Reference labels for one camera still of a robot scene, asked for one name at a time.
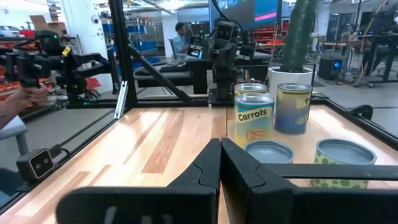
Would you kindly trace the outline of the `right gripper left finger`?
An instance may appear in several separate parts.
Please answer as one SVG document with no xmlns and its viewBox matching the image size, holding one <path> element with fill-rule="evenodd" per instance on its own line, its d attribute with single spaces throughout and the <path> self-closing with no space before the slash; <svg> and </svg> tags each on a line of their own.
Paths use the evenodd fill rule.
<svg viewBox="0 0 398 224">
<path fill-rule="evenodd" d="M 58 224 L 217 224 L 221 142 L 212 139 L 166 187 L 82 187 L 57 204 Z"/>
</svg>

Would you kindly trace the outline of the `black computer tower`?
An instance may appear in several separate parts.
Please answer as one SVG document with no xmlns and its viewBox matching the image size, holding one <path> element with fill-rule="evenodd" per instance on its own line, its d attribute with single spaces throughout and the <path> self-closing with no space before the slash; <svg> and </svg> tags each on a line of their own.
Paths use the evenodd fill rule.
<svg viewBox="0 0 398 224">
<path fill-rule="evenodd" d="M 343 69 L 343 61 L 335 58 L 321 58 L 318 76 L 323 80 L 337 80 Z"/>
</svg>

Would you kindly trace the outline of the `dark grey operator desk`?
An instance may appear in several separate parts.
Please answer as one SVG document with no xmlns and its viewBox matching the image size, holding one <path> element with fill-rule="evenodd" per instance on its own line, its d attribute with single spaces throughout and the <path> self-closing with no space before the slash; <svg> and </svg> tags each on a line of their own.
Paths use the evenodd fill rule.
<svg viewBox="0 0 398 224">
<path fill-rule="evenodd" d="M 211 62 L 200 58 L 185 58 L 180 63 L 177 66 L 178 71 L 172 72 L 161 71 L 167 64 L 155 65 L 154 67 L 175 86 L 192 86 L 194 94 L 207 94 L 207 71 L 211 70 Z M 162 86 L 144 67 L 137 68 L 134 71 L 134 78 L 140 88 Z"/>
</svg>

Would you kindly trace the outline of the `grey stool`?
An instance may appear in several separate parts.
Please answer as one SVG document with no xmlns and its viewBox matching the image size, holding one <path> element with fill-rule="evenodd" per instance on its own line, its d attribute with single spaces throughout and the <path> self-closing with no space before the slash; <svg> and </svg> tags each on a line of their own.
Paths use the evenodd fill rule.
<svg viewBox="0 0 398 224">
<path fill-rule="evenodd" d="M 29 152 L 25 138 L 26 132 L 28 132 L 27 126 L 19 116 L 16 116 L 0 130 L 0 141 L 15 137 L 19 155 L 23 156 Z"/>
</svg>

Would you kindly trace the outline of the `peaches label tin can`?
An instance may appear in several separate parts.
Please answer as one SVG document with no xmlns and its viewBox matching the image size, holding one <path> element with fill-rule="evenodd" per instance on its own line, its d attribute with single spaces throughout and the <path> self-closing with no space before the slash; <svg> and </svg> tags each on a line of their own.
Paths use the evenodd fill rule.
<svg viewBox="0 0 398 224">
<path fill-rule="evenodd" d="M 234 86 L 234 95 L 243 93 L 267 93 L 267 86 L 262 83 L 239 83 Z"/>
</svg>

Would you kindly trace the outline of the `person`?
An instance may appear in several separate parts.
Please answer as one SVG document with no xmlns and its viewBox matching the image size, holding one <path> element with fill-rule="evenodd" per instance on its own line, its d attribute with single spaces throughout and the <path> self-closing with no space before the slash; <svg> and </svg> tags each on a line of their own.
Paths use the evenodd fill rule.
<svg viewBox="0 0 398 224">
<path fill-rule="evenodd" d="M 190 48 L 187 28 L 184 23 L 178 22 L 175 25 L 176 36 L 172 39 L 173 58 L 177 59 L 181 55 L 186 55 Z"/>
</svg>

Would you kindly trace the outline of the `grey can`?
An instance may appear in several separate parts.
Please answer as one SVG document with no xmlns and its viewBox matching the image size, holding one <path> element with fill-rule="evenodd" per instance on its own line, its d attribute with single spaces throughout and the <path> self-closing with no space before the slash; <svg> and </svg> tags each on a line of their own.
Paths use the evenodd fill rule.
<svg viewBox="0 0 398 224">
<path fill-rule="evenodd" d="M 284 134 L 303 134 L 312 97 L 312 86 L 304 83 L 281 83 L 277 86 L 274 129 Z"/>
</svg>

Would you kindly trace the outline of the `large tilted blue-screen monitor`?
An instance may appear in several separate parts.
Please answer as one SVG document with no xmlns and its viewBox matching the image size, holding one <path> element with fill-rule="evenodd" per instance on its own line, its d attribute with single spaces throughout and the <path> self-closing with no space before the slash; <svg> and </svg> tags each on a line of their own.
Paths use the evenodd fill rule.
<svg viewBox="0 0 398 224">
<path fill-rule="evenodd" d="M 237 22 L 245 31 L 273 27 L 279 21 L 282 0 L 208 0 L 209 17 L 215 27 L 219 18 Z"/>
</svg>

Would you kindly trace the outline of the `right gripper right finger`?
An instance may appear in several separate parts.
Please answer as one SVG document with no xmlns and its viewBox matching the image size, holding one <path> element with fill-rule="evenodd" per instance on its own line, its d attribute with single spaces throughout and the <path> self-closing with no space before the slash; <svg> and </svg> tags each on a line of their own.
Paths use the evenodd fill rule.
<svg viewBox="0 0 398 224">
<path fill-rule="evenodd" d="M 397 166 L 262 164 L 221 140 L 232 224 L 398 224 L 398 189 L 299 187 L 291 179 L 397 180 Z"/>
</svg>

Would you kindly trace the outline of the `yellow bean print can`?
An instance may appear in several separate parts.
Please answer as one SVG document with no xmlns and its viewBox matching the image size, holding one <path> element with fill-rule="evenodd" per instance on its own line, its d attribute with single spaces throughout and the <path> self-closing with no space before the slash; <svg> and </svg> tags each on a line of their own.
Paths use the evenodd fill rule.
<svg viewBox="0 0 398 224">
<path fill-rule="evenodd" d="M 291 164 L 295 157 L 294 151 L 279 141 L 253 141 L 244 150 L 259 162 L 268 164 Z"/>
</svg>

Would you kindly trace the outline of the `cardboard box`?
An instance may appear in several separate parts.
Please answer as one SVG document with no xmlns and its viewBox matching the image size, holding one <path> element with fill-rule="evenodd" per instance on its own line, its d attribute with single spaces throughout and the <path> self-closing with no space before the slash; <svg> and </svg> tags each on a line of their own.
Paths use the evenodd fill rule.
<svg viewBox="0 0 398 224">
<path fill-rule="evenodd" d="M 29 16 L 35 30 L 50 30 L 45 17 L 43 15 L 31 15 Z"/>
</svg>

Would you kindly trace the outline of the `carrots label tin can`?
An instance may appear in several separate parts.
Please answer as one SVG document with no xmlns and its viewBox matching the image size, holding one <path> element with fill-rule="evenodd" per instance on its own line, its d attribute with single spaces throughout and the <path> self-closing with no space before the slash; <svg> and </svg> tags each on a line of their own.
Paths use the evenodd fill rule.
<svg viewBox="0 0 398 224">
<path fill-rule="evenodd" d="M 273 138 L 275 98 L 268 93 L 243 93 L 235 98 L 234 142 L 244 148 Z"/>
</svg>

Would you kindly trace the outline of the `green dotted tin can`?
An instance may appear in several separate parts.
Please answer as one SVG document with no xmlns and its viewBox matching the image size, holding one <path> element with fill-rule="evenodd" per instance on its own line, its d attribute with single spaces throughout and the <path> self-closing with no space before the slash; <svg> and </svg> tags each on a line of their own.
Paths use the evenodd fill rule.
<svg viewBox="0 0 398 224">
<path fill-rule="evenodd" d="M 343 139 L 324 139 L 317 142 L 314 163 L 323 165 L 374 165 L 377 156 L 370 149 Z M 367 180 L 312 179 L 315 188 L 366 189 Z"/>
</svg>

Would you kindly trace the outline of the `silver aluminium bar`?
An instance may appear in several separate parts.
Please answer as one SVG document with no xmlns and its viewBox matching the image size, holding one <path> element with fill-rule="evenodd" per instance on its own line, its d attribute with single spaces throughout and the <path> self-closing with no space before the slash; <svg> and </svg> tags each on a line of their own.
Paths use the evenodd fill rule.
<svg viewBox="0 0 398 224">
<path fill-rule="evenodd" d="M 121 88 L 119 90 L 118 101 L 114 111 L 114 119 L 120 119 L 123 116 L 127 91 L 128 91 L 128 81 L 122 81 Z"/>
</svg>

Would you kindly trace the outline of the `green cactus in white pot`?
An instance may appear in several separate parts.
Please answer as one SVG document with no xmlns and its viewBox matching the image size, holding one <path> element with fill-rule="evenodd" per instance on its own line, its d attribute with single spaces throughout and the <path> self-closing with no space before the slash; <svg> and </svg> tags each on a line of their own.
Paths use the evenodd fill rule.
<svg viewBox="0 0 398 224">
<path fill-rule="evenodd" d="M 280 66 L 269 68 L 269 94 L 281 83 L 310 84 L 313 71 L 305 68 L 310 34 L 316 18 L 317 0 L 296 0 L 290 15 Z"/>
</svg>

